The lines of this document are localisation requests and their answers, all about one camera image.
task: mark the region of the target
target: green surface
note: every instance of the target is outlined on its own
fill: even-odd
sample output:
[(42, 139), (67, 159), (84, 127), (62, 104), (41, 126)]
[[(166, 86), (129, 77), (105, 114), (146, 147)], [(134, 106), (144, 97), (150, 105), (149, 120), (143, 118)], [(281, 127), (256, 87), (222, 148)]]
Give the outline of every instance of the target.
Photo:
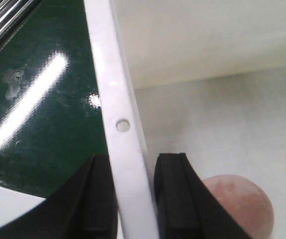
[(106, 153), (82, 0), (43, 0), (0, 51), (0, 124), (51, 56), (69, 65), (20, 130), (0, 149), (0, 185), (49, 196), (93, 153)]

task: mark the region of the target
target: gray floor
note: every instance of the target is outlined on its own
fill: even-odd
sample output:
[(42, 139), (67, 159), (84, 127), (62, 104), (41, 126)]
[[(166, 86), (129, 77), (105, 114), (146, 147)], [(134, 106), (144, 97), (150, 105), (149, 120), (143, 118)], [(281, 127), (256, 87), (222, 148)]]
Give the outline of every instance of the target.
[(286, 67), (135, 94), (154, 163), (186, 152), (201, 178), (249, 178), (273, 203), (271, 238), (286, 238)]

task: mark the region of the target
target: pink ball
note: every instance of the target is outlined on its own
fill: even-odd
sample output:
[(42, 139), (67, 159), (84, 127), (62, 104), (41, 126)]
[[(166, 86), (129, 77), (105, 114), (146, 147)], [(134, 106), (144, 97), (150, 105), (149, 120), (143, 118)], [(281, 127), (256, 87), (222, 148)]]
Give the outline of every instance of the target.
[(250, 180), (232, 174), (203, 181), (230, 216), (253, 239), (268, 239), (273, 229), (274, 211), (267, 194)]

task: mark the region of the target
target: white wall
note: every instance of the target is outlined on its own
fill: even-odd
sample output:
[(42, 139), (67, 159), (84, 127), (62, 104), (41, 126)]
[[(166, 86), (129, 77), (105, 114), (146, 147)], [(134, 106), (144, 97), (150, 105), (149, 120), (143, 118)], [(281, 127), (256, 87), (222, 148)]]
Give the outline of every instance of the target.
[(135, 88), (286, 65), (284, 0), (113, 0)]

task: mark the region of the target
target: white surface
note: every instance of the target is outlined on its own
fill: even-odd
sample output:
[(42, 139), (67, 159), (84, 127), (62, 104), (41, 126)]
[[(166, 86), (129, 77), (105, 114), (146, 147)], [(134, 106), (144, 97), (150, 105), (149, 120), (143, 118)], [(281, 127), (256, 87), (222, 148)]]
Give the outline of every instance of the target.
[(186, 152), (199, 176), (238, 174), (275, 210), (286, 239), (286, 68), (136, 91), (150, 157)]
[(286, 1), (112, 1), (136, 88), (286, 65)]
[[(101, 97), (103, 124), (124, 237), (158, 239), (156, 216), (137, 122), (130, 98), (126, 66), (121, 58), (108, 0), (85, 0), (87, 21)], [(130, 123), (120, 132), (119, 120)]]
[(0, 227), (31, 210), (43, 200), (0, 187)]

